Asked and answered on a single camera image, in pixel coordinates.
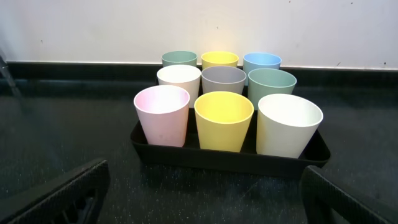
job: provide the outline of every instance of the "cup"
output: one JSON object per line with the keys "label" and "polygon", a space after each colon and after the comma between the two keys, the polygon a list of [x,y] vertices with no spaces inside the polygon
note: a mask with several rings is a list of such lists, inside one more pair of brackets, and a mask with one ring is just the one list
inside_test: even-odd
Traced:
{"label": "cup", "polygon": [[212,91],[230,91],[242,94],[246,74],[238,68],[229,66],[214,66],[206,68],[201,73],[203,93]]}
{"label": "cup", "polygon": [[[250,53],[243,57],[243,71],[249,74],[257,68],[274,68],[279,69],[282,59],[269,53]],[[249,79],[246,80],[244,85],[249,84]]]}
{"label": "cup", "polygon": [[162,56],[162,64],[163,67],[169,65],[197,65],[198,57],[195,53],[189,51],[173,51],[163,54]]}
{"label": "cup", "polygon": [[321,109],[288,94],[261,98],[257,116],[257,153],[299,158],[323,119]]}
{"label": "cup", "polygon": [[201,56],[202,70],[212,66],[238,66],[239,57],[231,52],[207,52]]}
{"label": "cup", "polygon": [[148,144],[182,147],[188,123],[189,93],[181,87],[159,85],[134,97]]}
{"label": "cup", "polygon": [[171,65],[157,72],[160,85],[174,85],[187,90],[190,95],[189,107],[193,108],[198,98],[200,69],[190,65]]}
{"label": "cup", "polygon": [[275,93],[292,94],[296,78],[285,71],[273,68],[258,68],[249,73],[248,98],[258,110],[258,102],[263,96]]}
{"label": "cup", "polygon": [[253,115],[253,104],[244,96],[214,91],[195,102],[201,149],[239,152]]}

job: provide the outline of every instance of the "pink cup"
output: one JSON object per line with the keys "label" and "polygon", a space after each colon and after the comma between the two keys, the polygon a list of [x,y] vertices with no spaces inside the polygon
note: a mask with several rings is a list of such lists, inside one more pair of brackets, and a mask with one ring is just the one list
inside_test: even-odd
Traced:
{"label": "pink cup", "polygon": [[159,85],[134,97],[148,144],[182,147],[188,123],[189,93],[181,87]]}

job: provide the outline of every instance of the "black countertop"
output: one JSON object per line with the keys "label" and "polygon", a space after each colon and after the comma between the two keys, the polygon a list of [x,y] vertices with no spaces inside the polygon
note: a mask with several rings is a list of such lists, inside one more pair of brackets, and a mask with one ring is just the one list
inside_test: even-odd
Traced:
{"label": "black countertop", "polygon": [[[129,134],[132,99],[147,82],[0,80],[0,199],[94,158],[111,185],[98,223],[306,223],[297,180],[144,165]],[[323,168],[398,207],[398,92],[297,86],[324,113],[331,151]]]}

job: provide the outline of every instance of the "tray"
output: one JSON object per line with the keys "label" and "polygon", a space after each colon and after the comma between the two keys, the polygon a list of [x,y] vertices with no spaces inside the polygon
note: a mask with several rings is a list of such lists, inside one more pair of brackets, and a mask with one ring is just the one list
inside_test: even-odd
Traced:
{"label": "tray", "polygon": [[252,116],[241,152],[200,149],[195,110],[189,109],[187,136],[183,147],[148,144],[139,121],[131,133],[131,141],[143,163],[225,170],[293,179],[299,179],[306,166],[323,167],[330,158],[330,151],[318,130],[315,131],[298,159],[258,155],[256,153],[256,131],[257,111]]}

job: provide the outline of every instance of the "white cup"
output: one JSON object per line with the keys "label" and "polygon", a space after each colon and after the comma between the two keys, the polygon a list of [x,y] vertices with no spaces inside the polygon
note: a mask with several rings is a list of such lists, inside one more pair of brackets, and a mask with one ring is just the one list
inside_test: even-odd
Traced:
{"label": "white cup", "polygon": [[198,98],[201,71],[191,65],[171,65],[157,72],[160,85],[179,86],[190,95],[189,107],[193,108]]}
{"label": "white cup", "polygon": [[257,153],[299,158],[323,119],[322,110],[304,98],[267,95],[259,101]]}

